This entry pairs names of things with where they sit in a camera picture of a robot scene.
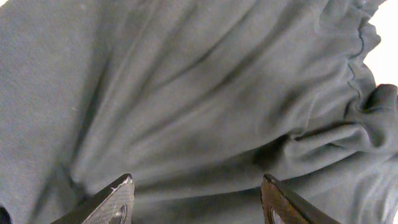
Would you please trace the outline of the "black t-shirt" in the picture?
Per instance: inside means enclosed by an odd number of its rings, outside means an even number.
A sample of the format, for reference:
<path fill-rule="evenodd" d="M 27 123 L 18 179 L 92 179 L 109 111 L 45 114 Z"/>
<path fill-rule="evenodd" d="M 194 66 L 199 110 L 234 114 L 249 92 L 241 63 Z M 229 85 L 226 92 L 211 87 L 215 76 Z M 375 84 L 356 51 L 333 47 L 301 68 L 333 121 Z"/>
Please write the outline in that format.
<path fill-rule="evenodd" d="M 340 223 L 397 213 L 379 1 L 8 1 L 1 220 L 51 223 L 125 173 L 134 223 L 262 223 L 268 173 Z"/>

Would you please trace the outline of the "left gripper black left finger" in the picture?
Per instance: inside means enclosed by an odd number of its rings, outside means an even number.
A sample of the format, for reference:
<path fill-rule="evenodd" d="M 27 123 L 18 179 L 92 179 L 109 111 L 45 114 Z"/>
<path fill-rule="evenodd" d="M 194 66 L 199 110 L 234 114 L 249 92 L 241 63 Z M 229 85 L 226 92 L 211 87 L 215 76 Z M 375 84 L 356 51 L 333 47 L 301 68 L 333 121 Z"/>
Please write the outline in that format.
<path fill-rule="evenodd" d="M 124 174 L 52 224 L 131 224 L 135 185 Z"/>

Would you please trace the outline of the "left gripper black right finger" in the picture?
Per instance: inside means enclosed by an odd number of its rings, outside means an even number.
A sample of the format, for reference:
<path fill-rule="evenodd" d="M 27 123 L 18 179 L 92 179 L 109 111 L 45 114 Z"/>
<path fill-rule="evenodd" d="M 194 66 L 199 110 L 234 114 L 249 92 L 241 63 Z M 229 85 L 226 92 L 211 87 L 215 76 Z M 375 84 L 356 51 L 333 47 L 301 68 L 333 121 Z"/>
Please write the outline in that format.
<path fill-rule="evenodd" d="M 261 184 L 265 224 L 340 224 L 270 174 Z"/>

